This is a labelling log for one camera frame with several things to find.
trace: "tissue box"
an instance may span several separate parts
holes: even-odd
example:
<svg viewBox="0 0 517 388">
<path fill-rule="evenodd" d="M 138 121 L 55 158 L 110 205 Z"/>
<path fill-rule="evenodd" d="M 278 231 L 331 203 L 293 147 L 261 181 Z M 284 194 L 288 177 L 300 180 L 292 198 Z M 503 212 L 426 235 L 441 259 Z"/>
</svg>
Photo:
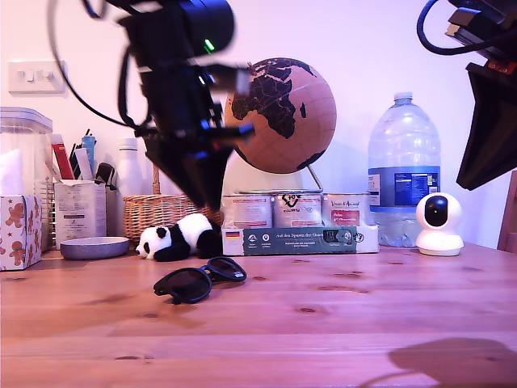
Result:
<svg viewBox="0 0 517 388">
<path fill-rule="evenodd" d="M 0 196 L 0 270 L 41 260 L 41 210 L 38 196 Z"/>
<path fill-rule="evenodd" d="M 223 229 L 222 238 L 228 256 L 379 252 L 377 226 Z"/>
<path fill-rule="evenodd" d="M 106 186 L 91 180 L 56 183 L 56 248 L 73 238 L 106 236 Z"/>
</svg>

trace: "light switch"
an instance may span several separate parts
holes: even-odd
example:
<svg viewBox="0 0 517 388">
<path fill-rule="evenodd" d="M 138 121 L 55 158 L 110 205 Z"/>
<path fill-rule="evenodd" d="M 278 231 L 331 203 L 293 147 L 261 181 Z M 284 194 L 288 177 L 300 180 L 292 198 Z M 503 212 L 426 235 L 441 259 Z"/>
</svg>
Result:
<svg viewBox="0 0 517 388">
<path fill-rule="evenodd" d="M 27 70 L 25 80 L 27 82 L 34 82 L 34 70 Z"/>
<path fill-rule="evenodd" d="M 10 93 L 63 93 L 65 82 L 55 61 L 9 61 Z"/>
</svg>

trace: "white security camera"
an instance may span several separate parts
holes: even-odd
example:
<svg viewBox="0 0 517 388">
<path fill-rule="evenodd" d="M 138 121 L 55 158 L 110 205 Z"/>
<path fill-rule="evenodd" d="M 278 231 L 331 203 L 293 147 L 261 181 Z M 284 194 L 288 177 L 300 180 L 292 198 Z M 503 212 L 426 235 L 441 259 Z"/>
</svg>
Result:
<svg viewBox="0 0 517 388">
<path fill-rule="evenodd" d="M 456 232 L 461 219 L 460 202 L 443 192 L 423 197 L 417 206 L 417 220 L 423 231 L 416 245 L 424 255 L 456 256 L 464 246 Z"/>
</svg>

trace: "sunglasses lens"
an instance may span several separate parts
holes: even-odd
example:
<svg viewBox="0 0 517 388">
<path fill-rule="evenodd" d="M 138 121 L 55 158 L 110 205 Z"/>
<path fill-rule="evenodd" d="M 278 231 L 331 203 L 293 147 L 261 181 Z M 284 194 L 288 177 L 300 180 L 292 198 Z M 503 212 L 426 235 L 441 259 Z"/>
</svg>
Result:
<svg viewBox="0 0 517 388">
<path fill-rule="evenodd" d="M 235 279 L 244 280 L 246 273 L 242 268 L 236 265 L 232 260 L 226 258 L 212 259 L 210 265 L 225 276 Z"/>
<path fill-rule="evenodd" d="M 203 297 L 210 290 L 206 276 L 199 271 L 177 272 L 167 281 L 167 288 L 177 293 L 183 300 L 192 301 Z"/>
</svg>

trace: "bottle cap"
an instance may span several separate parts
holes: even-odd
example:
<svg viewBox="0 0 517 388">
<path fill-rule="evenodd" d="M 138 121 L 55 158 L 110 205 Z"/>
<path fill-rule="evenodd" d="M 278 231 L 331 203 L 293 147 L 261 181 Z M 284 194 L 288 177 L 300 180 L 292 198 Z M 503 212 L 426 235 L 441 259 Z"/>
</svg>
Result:
<svg viewBox="0 0 517 388">
<path fill-rule="evenodd" d="M 395 93 L 395 101 L 398 99 L 412 99 L 413 98 L 413 92 L 412 91 L 401 91 L 398 93 Z"/>
<path fill-rule="evenodd" d="M 119 150 L 138 150 L 137 139 L 135 137 L 120 137 Z"/>
</svg>

